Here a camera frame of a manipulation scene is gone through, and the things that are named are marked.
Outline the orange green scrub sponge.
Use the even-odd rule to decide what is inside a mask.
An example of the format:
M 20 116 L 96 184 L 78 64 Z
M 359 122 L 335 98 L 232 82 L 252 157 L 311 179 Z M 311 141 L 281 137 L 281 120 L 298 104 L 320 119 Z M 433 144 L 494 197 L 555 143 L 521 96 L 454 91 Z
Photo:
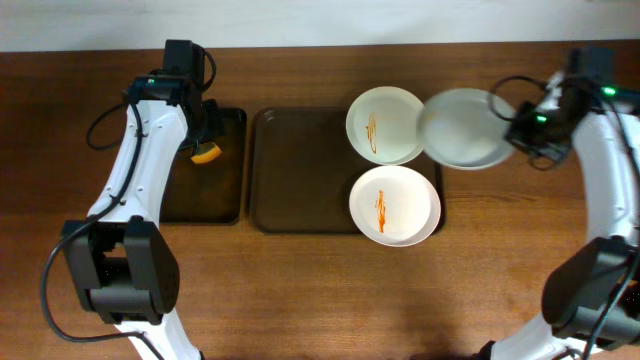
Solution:
M 222 150 L 215 142 L 206 142 L 194 148 L 190 159 L 194 164 L 201 165 L 215 160 L 221 154 Z

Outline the white plate ketchup streak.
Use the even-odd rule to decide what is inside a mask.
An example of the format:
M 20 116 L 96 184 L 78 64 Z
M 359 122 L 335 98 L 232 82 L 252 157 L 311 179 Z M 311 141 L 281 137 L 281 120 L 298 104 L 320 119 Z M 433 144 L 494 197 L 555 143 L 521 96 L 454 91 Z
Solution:
M 482 170 L 501 164 L 515 149 L 505 140 L 514 109 L 488 92 L 459 88 L 426 101 L 417 118 L 416 138 L 432 160 L 458 170 Z

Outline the white plate corner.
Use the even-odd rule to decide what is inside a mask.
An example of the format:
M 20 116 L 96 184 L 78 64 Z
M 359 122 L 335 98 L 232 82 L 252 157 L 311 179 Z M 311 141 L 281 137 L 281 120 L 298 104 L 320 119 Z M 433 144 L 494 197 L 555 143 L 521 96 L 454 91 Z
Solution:
M 378 165 L 401 165 L 424 149 L 417 139 L 423 102 L 407 90 L 382 86 L 359 95 L 350 105 L 345 130 L 364 159 Z

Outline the white plate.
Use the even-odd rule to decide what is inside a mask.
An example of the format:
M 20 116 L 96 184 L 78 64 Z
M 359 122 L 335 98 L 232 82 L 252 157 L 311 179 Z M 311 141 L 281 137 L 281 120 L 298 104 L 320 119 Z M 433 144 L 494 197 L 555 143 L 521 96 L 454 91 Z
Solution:
M 349 195 L 349 211 L 364 236 L 389 247 L 422 242 L 443 218 L 434 185 L 404 166 L 379 166 L 360 176 Z

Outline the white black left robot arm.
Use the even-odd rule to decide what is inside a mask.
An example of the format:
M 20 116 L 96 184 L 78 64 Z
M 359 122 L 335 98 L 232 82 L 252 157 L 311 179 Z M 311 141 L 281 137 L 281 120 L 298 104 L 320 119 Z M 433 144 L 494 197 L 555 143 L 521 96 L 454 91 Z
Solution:
M 53 250 L 62 254 L 81 307 L 115 326 L 143 359 L 200 359 L 176 310 L 179 266 L 159 230 L 168 177 L 178 152 L 196 164 L 220 153 L 217 104 L 204 92 L 216 75 L 209 52 L 169 40 L 163 64 L 123 95 L 127 120 L 106 185 L 86 219 L 68 221 Z

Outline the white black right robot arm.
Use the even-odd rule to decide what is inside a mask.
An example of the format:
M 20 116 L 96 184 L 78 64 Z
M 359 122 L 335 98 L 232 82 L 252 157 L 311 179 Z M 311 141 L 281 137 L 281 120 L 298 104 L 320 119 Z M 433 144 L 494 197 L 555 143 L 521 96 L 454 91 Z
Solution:
M 615 84 L 613 65 L 610 49 L 572 50 L 536 84 L 543 99 L 506 120 L 505 140 L 531 166 L 576 153 L 587 239 L 548 277 L 540 314 L 479 359 L 588 359 L 639 343 L 639 93 Z

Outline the black water basin tray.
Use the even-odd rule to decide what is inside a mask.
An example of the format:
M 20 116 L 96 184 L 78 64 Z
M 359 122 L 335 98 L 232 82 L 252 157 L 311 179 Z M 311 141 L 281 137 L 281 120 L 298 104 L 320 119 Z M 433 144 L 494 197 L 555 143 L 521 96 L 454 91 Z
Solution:
M 160 220 L 174 224 L 221 224 L 237 221 L 246 146 L 244 110 L 207 102 L 213 143 L 221 154 L 195 164 L 189 149 L 176 154 L 165 189 Z

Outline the brown serving tray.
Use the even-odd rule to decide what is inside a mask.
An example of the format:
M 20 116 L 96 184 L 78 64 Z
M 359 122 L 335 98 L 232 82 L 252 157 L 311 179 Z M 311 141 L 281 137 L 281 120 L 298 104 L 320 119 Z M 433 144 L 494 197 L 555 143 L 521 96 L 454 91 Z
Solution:
M 249 214 L 271 234 L 357 234 L 349 211 L 356 180 L 375 165 L 346 134 L 347 111 L 273 107 L 254 119 Z

